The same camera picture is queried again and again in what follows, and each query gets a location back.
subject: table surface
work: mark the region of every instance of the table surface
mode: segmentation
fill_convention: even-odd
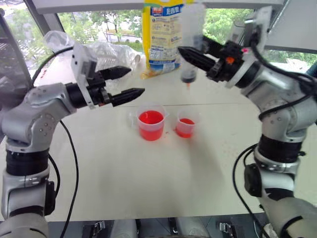
[[[202,71],[190,90],[180,71],[140,79],[144,59],[129,77],[110,84],[110,91],[144,87],[144,94],[119,107],[79,109],[63,121],[69,128],[79,163],[79,188],[71,220],[108,220],[246,213],[232,185],[238,154],[261,135],[257,108],[237,88],[226,89]],[[41,74],[38,84],[74,81],[70,59],[59,57]],[[129,115],[144,102],[159,102],[170,113],[162,138],[143,140]],[[177,111],[192,107],[201,113],[195,135],[174,132]],[[317,127],[308,130],[295,195],[317,205]],[[4,143],[0,146],[3,157]],[[64,221],[75,187],[74,157],[65,131],[57,126],[51,155],[61,173],[61,187],[49,221]],[[5,168],[5,159],[0,166]],[[51,168],[51,179],[56,181]],[[237,184],[254,212],[259,202],[243,188],[242,162]]]

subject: plastic bag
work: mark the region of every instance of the plastic bag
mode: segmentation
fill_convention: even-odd
[[[129,46],[114,45],[109,42],[93,42],[87,45],[98,58],[96,71],[114,66],[125,66],[132,70],[140,61],[140,55]]]
[[[147,70],[143,78],[171,72],[180,67],[177,47],[182,40],[179,21],[183,0],[145,0],[142,13],[143,48]]]
[[[54,52],[60,51],[64,48],[74,46],[75,41],[68,36],[65,32],[61,31],[49,31],[44,36],[45,43]],[[131,77],[133,70],[140,62],[140,55],[137,51],[129,46],[114,45],[109,42],[93,42],[86,45],[98,58],[95,71],[114,67],[125,66],[131,68],[132,71],[126,74],[124,77],[116,80],[108,80],[106,88],[110,92],[116,92],[119,90],[119,80],[125,80]]]
[[[49,31],[45,34],[44,41],[53,52],[74,46],[75,44],[75,41],[62,31]]]

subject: wire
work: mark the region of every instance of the wire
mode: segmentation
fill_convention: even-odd
[[[263,232],[266,232],[266,231],[264,230],[264,227],[263,227],[262,230],[260,231],[260,238],[263,238]]]
[[[60,187],[60,174],[59,174],[58,167],[57,167],[53,157],[50,154],[49,154],[49,160],[50,160],[51,164],[54,167],[54,170],[55,170],[55,173],[56,173],[56,177],[57,177],[57,185],[56,185],[56,191],[55,191],[55,197],[57,197],[58,191],[59,191],[59,187]]]
[[[76,195],[77,195],[78,182],[79,182],[79,170],[78,170],[77,154],[76,154],[75,147],[74,147],[74,143],[73,143],[73,140],[72,140],[71,135],[70,135],[70,133],[69,133],[69,130],[67,129],[67,127],[65,126],[65,124],[63,123],[62,120],[60,120],[60,124],[64,127],[64,129],[65,129],[65,131],[66,131],[66,133],[67,133],[67,135],[68,135],[69,142],[70,142],[71,148],[72,148],[73,153],[74,153],[75,166],[76,166],[76,184],[75,184],[75,190],[74,190],[73,198],[72,198],[71,203],[70,203],[70,207],[69,207],[67,219],[66,219],[66,222],[65,222],[65,224],[64,224],[63,231],[61,232],[61,235],[60,235],[60,238],[63,238],[64,235],[65,235],[65,232],[66,232],[66,230],[67,230],[67,227],[68,227],[68,223],[69,223],[69,220],[70,220],[71,213],[72,213],[72,211],[73,211],[73,206],[74,206],[75,199],[76,199]]]
[[[37,77],[39,76],[42,68],[54,57],[56,57],[57,55],[61,54],[61,53],[64,53],[66,51],[70,51],[72,50],[73,47],[68,47],[68,48],[65,48],[63,50],[60,50],[60,51],[57,51],[55,52],[54,54],[52,54],[51,56],[49,56],[48,58],[46,58],[46,60],[44,60],[40,67],[36,70],[36,72],[34,73],[33,77],[32,77],[32,84],[31,84],[31,88],[34,87],[34,82],[35,80],[37,79]],[[76,195],[77,195],[77,190],[78,190],[78,183],[79,183],[79,169],[78,169],[78,159],[77,159],[77,154],[76,154],[76,150],[75,150],[75,147],[74,147],[74,143],[73,143],[73,140],[71,138],[71,135],[69,133],[69,130],[68,128],[65,126],[65,124],[63,123],[62,120],[60,120],[60,124],[63,126],[63,128],[65,129],[67,135],[68,135],[68,138],[69,138],[69,142],[70,142],[70,145],[71,145],[71,148],[73,150],[73,153],[74,153],[74,159],[75,159],[75,166],[76,166],[76,183],[75,183],[75,190],[74,190],[74,194],[73,194],[73,197],[72,197],[72,200],[71,200],[71,203],[70,203],[70,207],[69,207],[69,211],[68,211],[68,215],[67,215],[67,219],[66,219],[66,222],[64,224],[64,228],[61,232],[61,235],[60,237],[63,238],[65,233],[66,233],[66,230],[67,230],[67,227],[68,227],[68,224],[69,224],[69,221],[70,221],[70,216],[71,216],[71,213],[73,211],[73,206],[74,206],[74,203],[75,203],[75,199],[76,199]],[[57,186],[56,186],[56,197],[57,197],[57,194],[58,194],[58,191],[59,191],[59,187],[60,187],[60,174],[59,174],[59,170],[58,170],[58,167],[54,161],[54,159],[52,158],[52,156],[49,154],[49,160],[50,162],[52,163],[54,169],[55,169],[55,172],[56,172],[56,177],[57,177]]]
[[[250,147],[248,147],[247,149],[245,149],[244,151],[242,151],[240,153],[240,155],[238,156],[238,158],[236,159],[236,161],[234,162],[234,165],[233,165],[233,169],[232,169],[232,183],[233,183],[233,187],[234,187],[234,190],[236,191],[238,197],[240,198],[241,202],[243,203],[243,205],[245,206],[245,208],[248,210],[249,214],[251,215],[251,217],[253,218],[253,220],[255,221],[256,225],[262,229],[262,225],[261,223],[259,222],[259,220],[256,218],[256,216],[253,214],[253,212],[251,211],[251,209],[249,208],[249,206],[247,205],[247,203],[245,202],[245,200],[243,199],[243,197],[241,196],[239,190],[238,190],[238,187],[237,187],[237,184],[236,184],[236,169],[237,169],[237,165],[238,165],[238,162],[239,160],[241,159],[241,157],[247,153],[248,151],[250,150],[254,150],[256,148],[258,144],[254,144]],[[269,238],[269,235],[266,233],[266,231],[263,231],[263,234],[266,238]]]
[[[247,160],[248,156],[249,156],[253,151],[254,151],[254,149],[253,149],[253,150],[250,150],[250,151],[244,156],[244,158],[243,158],[244,167],[247,166],[246,160]]]
[[[260,238],[260,237],[259,237],[259,234],[258,234],[258,232],[257,232],[256,222],[255,222],[255,221],[253,221],[253,227],[254,227],[254,232],[255,232],[257,238]]]
[[[35,73],[34,73],[34,75],[33,75],[33,77],[32,77],[31,88],[34,87],[34,82],[35,82],[36,78],[39,76],[39,74],[40,74],[42,68],[43,68],[51,59],[53,59],[54,57],[58,56],[58,55],[61,54],[61,53],[64,53],[64,52],[66,52],[66,51],[70,51],[70,50],[72,50],[73,48],[74,48],[74,47],[72,46],[72,47],[68,47],[68,48],[62,49],[62,50],[60,50],[60,51],[56,51],[55,53],[53,53],[52,55],[50,55],[49,57],[47,57],[46,60],[44,60],[44,61],[41,63],[41,65],[39,66],[39,68],[35,71]]]
[[[267,62],[262,56],[261,54],[259,53],[258,51],[258,48],[257,48],[257,44],[256,42],[252,41],[251,42],[251,48],[252,48],[252,51],[253,51],[253,54],[254,56],[257,58],[257,60],[262,64],[264,65],[265,67],[277,72],[277,73],[280,73],[280,74],[283,74],[287,77],[290,77],[290,78],[293,78],[294,80],[298,81],[299,83],[301,84],[306,84],[306,86],[310,86],[311,89],[309,91],[309,94],[305,95],[304,97],[298,99],[298,100],[295,100],[293,102],[290,102],[290,103],[287,103],[287,104],[284,104],[284,105],[281,105],[281,106],[278,106],[278,107],[275,107],[275,108],[272,108],[272,109],[269,109],[265,112],[262,112],[260,115],[259,115],[259,119],[262,120],[264,118],[265,115],[269,114],[269,113],[272,113],[272,112],[276,112],[276,111],[279,111],[281,109],[284,109],[284,108],[288,108],[288,107],[292,107],[296,104],[299,104],[303,101],[305,101],[306,99],[308,99],[310,96],[313,96],[315,95],[316,93],[316,89],[317,89],[317,82],[316,82],[316,79],[314,79],[313,77],[311,77],[310,75],[307,75],[307,74],[303,74],[303,73],[297,73],[297,72],[287,72],[287,71],[284,71],[278,67],[275,67],[274,65],[270,64],[269,62]],[[305,81],[302,77],[310,80],[311,82],[309,83],[308,81]]]

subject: red liquid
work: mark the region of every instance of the red liquid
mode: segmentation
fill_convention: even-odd
[[[182,118],[180,119],[180,121],[182,123],[185,123],[185,124],[189,124],[189,125],[194,125],[195,123],[188,119],[188,118]],[[178,128],[176,127],[176,133],[180,136],[180,137],[183,137],[183,138],[189,138],[193,135],[193,131],[191,131],[190,133],[183,133],[182,131],[179,131]]]
[[[146,124],[156,124],[161,122],[164,119],[164,117],[161,113],[157,111],[146,111],[139,116],[139,119],[140,121]],[[162,136],[163,125],[160,129],[154,131],[147,131],[139,127],[139,132],[140,135],[146,140],[157,140]]]

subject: plastic measuring cup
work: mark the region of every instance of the plastic measuring cup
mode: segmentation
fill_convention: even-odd
[[[195,126],[200,122],[200,114],[193,108],[183,108],[177,113],[176,133],[183,138],[190,138]]]
[[[149,141],[159,139],[163,134],[164,121],[168,116],[165,108],[157,103],[146,103],[137,109],[140,135]]]

